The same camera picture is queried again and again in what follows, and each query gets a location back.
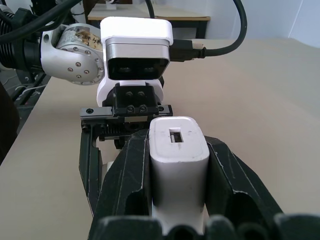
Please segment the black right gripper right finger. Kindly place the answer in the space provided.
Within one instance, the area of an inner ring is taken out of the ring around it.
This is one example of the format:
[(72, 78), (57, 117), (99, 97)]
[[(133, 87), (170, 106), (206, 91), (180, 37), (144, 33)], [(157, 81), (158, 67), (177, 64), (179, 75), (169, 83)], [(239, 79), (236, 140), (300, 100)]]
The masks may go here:
[(259, 176), (221, 140), (206, 136), (209, 161), (205, 204), (210, 216), (222, 215), (235, 226), (270, 226), (282, 210)]

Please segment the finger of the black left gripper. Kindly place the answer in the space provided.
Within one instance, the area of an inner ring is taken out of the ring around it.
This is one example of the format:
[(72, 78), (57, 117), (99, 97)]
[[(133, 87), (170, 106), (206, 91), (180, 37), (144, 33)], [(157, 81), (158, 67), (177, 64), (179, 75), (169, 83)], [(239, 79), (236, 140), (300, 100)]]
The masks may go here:
[(91, 213), (98, 204), (102, 181), (102, 155), (97, 147), (100, 131), (96, 126), (83, 124), (79, 151), (79, 173)]

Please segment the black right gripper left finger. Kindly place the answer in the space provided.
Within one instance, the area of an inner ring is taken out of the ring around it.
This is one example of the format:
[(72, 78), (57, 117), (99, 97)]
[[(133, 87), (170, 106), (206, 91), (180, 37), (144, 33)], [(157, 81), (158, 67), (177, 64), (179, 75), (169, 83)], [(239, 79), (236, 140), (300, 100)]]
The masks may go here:
[(93, 212), (97, 221), (109, 216), (150, 216), (152, 212), (149, 131), (130, 136), (107, 171)]

